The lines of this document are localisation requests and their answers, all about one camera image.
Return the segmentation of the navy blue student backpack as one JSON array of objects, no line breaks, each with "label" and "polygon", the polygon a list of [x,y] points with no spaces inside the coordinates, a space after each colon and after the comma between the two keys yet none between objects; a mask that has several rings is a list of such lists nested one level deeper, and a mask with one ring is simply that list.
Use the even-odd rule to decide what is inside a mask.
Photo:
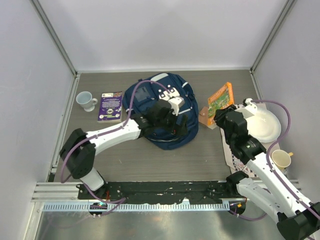
[{"label": "navy blue student backpack", "polygon": [[187,117],[187,133],[179,136],[177,130],[165,130],[158,128],[147,135],[146,138],[163,150],[174,150],[180,148],[192,141],[199,131],[199,108],[190,84],[180,75],[174,73],[159,73],[151,76],[148,80],[151,82],[142,83],[135,93],[133,93],[136,83],[130,86],[124,93],[122,105],[125,111],[131,110],[131,114],[145,113],[156,104],[163,95],[163,88],[156,84],[159,82],[171,92],[177,90],[179,96],[184,99],[184,104],[179,108],[177,124],[182,124],[183,117]]}]

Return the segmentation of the purple paperback book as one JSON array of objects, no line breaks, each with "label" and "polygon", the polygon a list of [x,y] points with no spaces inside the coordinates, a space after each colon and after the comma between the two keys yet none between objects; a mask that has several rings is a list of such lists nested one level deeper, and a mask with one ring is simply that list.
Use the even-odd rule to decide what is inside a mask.
[{"label": "purple paperback book", "polygon": [[121,122],[123,92],[103,92],[98,111],[98,123]]}]

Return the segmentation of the orange paperback book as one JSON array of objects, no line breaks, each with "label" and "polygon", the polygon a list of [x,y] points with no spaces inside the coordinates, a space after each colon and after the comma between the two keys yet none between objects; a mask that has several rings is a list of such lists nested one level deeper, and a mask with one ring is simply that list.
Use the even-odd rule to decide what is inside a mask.
[{"label": "orange paperback book", "polygon": [[214,129],[217,125],[214,121],[217,110],[222,110],[235,103],[233,87],[226,82],[217,92],[208,98],[207,126]]}]

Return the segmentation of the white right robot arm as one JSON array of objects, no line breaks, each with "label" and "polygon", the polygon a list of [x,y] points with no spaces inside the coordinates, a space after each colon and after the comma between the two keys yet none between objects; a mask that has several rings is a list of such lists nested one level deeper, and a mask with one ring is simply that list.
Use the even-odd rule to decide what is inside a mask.
[{"label": "white right robot arm", "polygon": [[320,229],[320,204],[305,197],[270,160],[266,148],[247,130],[247,121],[234,105],[216,111],[214,121],[224,131],[232,154],[265,184],[263,189],[238,171],[227,177],[226,193],[250,199],[276,223],[286,240],[304,240]]}]

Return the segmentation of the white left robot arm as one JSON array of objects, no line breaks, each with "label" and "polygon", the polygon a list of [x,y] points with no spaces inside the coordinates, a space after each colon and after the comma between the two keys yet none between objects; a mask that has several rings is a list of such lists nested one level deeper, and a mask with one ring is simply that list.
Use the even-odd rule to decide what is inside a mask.
[{"label": "white left robot arm", "polygon": [[74,179],[82,181],[84,188],[95,199],[102,201],[108,185],[93,167],[95,156],[120,143],[151,135],[162,129],[175,135],[187,134],[187,116],[177,124],[180,107],[185,101],[176,96],[169,100],[158,100],[145,113],[136,113],[126,121],[92,132],[74,130],[60,150],[62,166],[68,168]]}]

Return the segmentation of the patterned white placemat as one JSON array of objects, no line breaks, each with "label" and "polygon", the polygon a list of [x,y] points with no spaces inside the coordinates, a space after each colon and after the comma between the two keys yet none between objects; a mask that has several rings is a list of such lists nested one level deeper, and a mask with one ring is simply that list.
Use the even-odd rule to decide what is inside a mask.
[{"label": "patterned white placemat", "polygon": [[238,158],[236,158],[232,154],[229,145],[227,145],[226,143],[225,133],[223,129],[220,129],[220,133],[221,133],[225,163],[230,168],[231,173],[233,174],[235,172],[242,171],[246,173],[250,178],[257,178],[258,176],[252,170],[250,170],[246,165],[244,165]]}]

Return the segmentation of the white paper plate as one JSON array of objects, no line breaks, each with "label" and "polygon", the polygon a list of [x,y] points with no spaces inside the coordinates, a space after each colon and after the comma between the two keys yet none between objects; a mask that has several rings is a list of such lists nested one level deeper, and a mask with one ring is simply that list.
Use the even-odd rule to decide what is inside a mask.
[{"label": "white paper plate", "polygon": [[264,104],[259,103],[257,107],[257,113],[246,119],[248,133],[261,143],[274,142],[282,131],[280,121]]}]

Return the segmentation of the yellow cup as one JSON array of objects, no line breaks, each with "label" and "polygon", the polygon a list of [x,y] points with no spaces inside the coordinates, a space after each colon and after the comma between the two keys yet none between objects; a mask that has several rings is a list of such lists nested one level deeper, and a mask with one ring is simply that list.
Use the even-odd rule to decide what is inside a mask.
[{"label": "yellow cup", "polygon": [[271,159],[275,165],[284,172],[285,169],[291,165],[293,155],[293,152],[286,152],[284,150],[277,149],[271,154]]}]

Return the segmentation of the tan leather wallet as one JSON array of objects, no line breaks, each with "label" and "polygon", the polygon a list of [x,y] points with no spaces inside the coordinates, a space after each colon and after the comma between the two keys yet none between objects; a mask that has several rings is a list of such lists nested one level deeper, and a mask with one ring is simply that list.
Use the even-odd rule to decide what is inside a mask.
[{"label": "tan leather wallet", "polygon": [[208,107],[204,106],[198,115],[198,121],[204,126],[208,126]]}]

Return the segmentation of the light blue cup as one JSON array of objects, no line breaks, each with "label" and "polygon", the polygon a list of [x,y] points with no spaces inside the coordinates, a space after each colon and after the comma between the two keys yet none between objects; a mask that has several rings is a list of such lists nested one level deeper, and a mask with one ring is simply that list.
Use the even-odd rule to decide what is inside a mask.
[{"label": "light blue cup", "polygon": [[86,112],[92,112],[98,103],[98,100],[89,91],[80,92],[75,100]]}]

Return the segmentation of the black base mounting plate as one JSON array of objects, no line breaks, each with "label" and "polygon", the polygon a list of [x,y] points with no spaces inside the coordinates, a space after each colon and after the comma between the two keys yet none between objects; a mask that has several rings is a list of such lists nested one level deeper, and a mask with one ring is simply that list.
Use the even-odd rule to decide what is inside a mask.
[{"label": "black base mounting plate", "polygon": [[173,205],[188,199],[192,205],[216,204],[223,199],[243,196],[226,181],[129,181],[108,182],[93,192],[111,202],[125,199],[126,204]]}]

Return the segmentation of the perforated metal rail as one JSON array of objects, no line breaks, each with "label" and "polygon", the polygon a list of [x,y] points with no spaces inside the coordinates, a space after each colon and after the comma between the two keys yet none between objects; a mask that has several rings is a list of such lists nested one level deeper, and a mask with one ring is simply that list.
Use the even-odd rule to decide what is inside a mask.
[{"label": "perforated metal rail", "polygon": [[[93,201],[78,202],[47,202],[43,205],[44,212],[99,212],[108,211],[114,208],[115,204],[108,204],[106,208],[97,207],[97,203]],[[230,205],[228,201],[222,203],[205,203],[190,204],[185,199],[181,203],[174,204],[121,204],[116,212],[189,212],[189,211],[229,211]]]}]

